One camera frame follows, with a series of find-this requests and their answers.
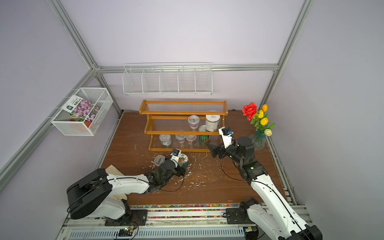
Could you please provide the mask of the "strawberry lid seed jar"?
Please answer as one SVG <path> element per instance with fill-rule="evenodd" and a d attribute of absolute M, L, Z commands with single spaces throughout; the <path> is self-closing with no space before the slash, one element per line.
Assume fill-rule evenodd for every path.
<path fill-rule="evenodd" d="M 180 167 L 185 167 L 189 164 L 188 156 L 185 154 L 180 154 L 178 159 L 178 164 Z"/>

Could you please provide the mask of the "clear jar red label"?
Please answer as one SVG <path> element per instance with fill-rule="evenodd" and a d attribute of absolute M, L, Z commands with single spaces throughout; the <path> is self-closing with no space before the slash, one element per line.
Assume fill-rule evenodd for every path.
<path fill-rule="evenodd" d="M 166 160 L 166 157 L 163 155 L 158 155 L 154 159 L 154 164 L 156 167 L 159 167 L 161 164 L 163 164 Z"/>

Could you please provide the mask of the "clear jar silver lid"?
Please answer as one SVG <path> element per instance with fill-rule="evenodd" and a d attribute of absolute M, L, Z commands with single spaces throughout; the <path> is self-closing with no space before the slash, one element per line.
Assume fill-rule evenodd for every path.
<path fill-rule="evenodd" d="M 169 147 L 172 144 L 171 135 L 159 135 L 159 140 L 164 147 Z"/>

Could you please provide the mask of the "clear jar purple label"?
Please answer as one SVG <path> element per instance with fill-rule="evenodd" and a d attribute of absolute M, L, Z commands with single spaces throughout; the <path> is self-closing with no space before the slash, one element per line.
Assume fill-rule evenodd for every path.
<path fill-rule="evenodd" d="M 192 130 L 195 130 L 199 127 L 200 118 L 197 115 L 191 115 L 188 118 L 189 126 Z"/>

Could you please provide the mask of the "wooden two-tier shelf rack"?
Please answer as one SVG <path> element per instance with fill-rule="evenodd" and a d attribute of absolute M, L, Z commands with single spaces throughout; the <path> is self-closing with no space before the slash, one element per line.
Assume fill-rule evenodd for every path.
<path fill-rule="evenodd" d="M 192 130 L 188 123 L 191 115 L 200 118 L 199 127 L 206 123 L 206 115 L 220 115 L 219 127 L 225 125 L 225 117 L 228 115 L 226 101 L 202 102 L 202 101 L 149 101 L 143 100 L 140 110 L 141 115 L 147 116 L 144 133 L 151 136 L 149 151 L 166 152 L 171 148 L 179 148 L 182 151 L 192 153 L 208 152 L 207 147 L 196 140 L 194 145 L 179 144 L 175 135 L 209 135 L 213 141 L 219 140 L 219 132 L 199 132 L 199 128 Z M 172 144 L 169 147 L 162 146 L 159 135 L 171 135 Z"/>

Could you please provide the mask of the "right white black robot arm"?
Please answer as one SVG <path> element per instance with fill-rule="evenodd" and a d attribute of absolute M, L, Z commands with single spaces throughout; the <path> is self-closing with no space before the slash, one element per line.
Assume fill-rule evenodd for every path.
<path fill-rule="evenodd" d="M 252 140 L 240 137 L 237 141 L 224 136 L 219 146 L 207 144 L 213 158 L 229 157 L 238 164 L 243 180 L 262 198 L 271 214 L 255 200 L 243 203 L 246 216 L 272 240 L 321 240 L 323 234 L 315 225 L 309 226 L 288 204 L 276 188 L 266 169 L 255 158 Z"/>

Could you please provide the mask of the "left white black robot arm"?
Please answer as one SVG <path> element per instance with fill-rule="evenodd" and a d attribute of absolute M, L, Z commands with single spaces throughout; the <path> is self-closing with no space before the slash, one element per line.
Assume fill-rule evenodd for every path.
<path fill-rule="evenodd" d="M 166 159 L 156 171 L 137 176 L 117 176 L 97 169 L 67 188 L 67 212 L 73 220 L 102 217 L 118 224 L 128 222 L 132 218 L 128 201 L 115 196 L 161 191 L 173 176 L 185 176 L 188 164 Z"/>

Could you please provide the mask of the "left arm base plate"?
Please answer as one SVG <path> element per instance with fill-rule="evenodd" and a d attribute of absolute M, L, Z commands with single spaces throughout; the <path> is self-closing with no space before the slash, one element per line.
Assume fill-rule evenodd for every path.
<path fill-rule="evenodd" d="M 106 227 L 114 226 L 145 226 L 148 210 L 130 210 L 118 220 L 106 219 Z"/>

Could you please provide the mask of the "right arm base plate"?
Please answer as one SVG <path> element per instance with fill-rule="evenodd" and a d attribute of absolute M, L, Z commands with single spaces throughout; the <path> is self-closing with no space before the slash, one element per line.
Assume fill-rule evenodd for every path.
<path fill-rule="evenodd" d="M 243 207 L 227 208 L 222 217 L 226 219 L 228 225 L 254 224 Z"/>

